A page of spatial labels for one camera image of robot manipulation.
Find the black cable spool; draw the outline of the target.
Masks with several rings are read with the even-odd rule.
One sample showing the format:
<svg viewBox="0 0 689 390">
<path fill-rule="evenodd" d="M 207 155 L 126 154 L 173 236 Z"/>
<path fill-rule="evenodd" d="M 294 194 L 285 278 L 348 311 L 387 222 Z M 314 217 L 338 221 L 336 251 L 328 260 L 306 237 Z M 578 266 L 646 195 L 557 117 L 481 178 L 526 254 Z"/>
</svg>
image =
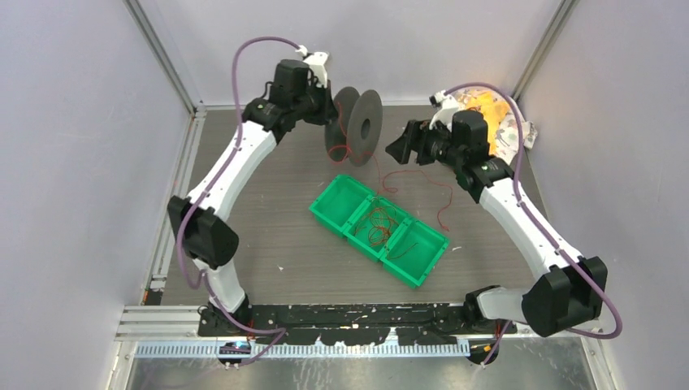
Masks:
<svg viewBox="0 0 689 390">
<path fill-rule="evenodd" d="M 383 106 L 379 93 L 359 93 L 343 88 L 333 100 L 337 117 L 325 126 L 324 145 L 333 162 L 349 160 L 355 167 L 366 165 L 375 154 L 383 127 Z"/>
</svg>

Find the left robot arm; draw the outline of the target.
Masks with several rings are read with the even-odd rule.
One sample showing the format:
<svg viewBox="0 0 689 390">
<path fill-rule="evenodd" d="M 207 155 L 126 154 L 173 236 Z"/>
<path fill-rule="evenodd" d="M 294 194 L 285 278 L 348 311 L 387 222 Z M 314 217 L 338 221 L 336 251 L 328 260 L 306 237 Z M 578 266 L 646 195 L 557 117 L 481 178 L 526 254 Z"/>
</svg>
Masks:
<svg viewBox="0 0 689 390">
<path fill-rule="evenodd" d="M 210 286 L 211 305 L 222 309 L 218 325 L 230 336 L 248 329 L 249 315 L 241 309 L 247 294 L 233 262 L 240 242 L 229 215 L 249 178 L 297 122 L 325 125 L 336 119 L 326 63 L 325 52 L 280 61 L 263 96 L 240 112 L 232 140 L 201 183 L 168 202 L 178 258 L 198 267 Z"/>
</svg>

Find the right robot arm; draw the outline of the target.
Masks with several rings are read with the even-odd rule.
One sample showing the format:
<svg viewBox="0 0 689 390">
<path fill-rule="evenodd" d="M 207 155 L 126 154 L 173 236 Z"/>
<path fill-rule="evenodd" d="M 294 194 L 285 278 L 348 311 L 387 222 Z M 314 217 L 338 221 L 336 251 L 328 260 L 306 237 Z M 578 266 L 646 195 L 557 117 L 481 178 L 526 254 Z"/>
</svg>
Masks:
<svg viewBox="0 0 689 390">
<path fill-rule="evenodd" d="M 490 155 L 481 113 L 460 110 L 448 124 L 412 119 L 385 151 L 400 164 L 415 154 L 420 166 L 451 167 L 460 187 L 503 227 L 535 278 L 527 290 L 495 285 L 468 293 L 463 314 L 469 330 L 484 333 L 501 319 L 547 337 L 600 316 L 607 266 L 559 236 L 522 191 L 510 165 Z"/>
</svg>

